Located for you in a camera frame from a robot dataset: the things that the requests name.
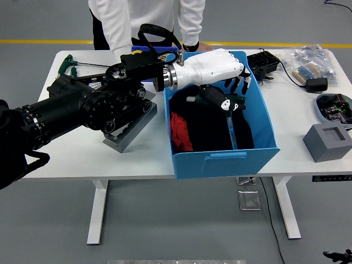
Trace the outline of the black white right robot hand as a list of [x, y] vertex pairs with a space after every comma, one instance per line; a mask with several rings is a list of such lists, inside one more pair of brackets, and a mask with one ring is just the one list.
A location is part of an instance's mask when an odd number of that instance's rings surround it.
[[351, 250], [346, 249], [345, 253], [338, 253], [338, 252], [328, 252], [324, 251], [323, 255], [333, 262], [341, 262], [341, 264], [351, 263]]

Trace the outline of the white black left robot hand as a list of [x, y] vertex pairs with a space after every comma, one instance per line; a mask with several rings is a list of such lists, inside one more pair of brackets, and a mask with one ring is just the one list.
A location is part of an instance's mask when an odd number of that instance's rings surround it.
[[244, 110], [243, 104], [231, 100], [225, 93], [212, 86], [218, 81], [224, 81], [224, 87], [233, 85], [230, 92], [233, 93], [241, 81], [244, 82], [242, 94], [246, 94], [251, 83], [251, 73], [233, 54], [226, 49], [215, 49], [200, 53], [187, 58], [184, 65], [178, 63], [169, 64], [167, 69], [170, 73], [169, 84], [172, 90], [180, 90], [190, 84], [199, 87], [199, 97], [223, 111], [235, 112]]

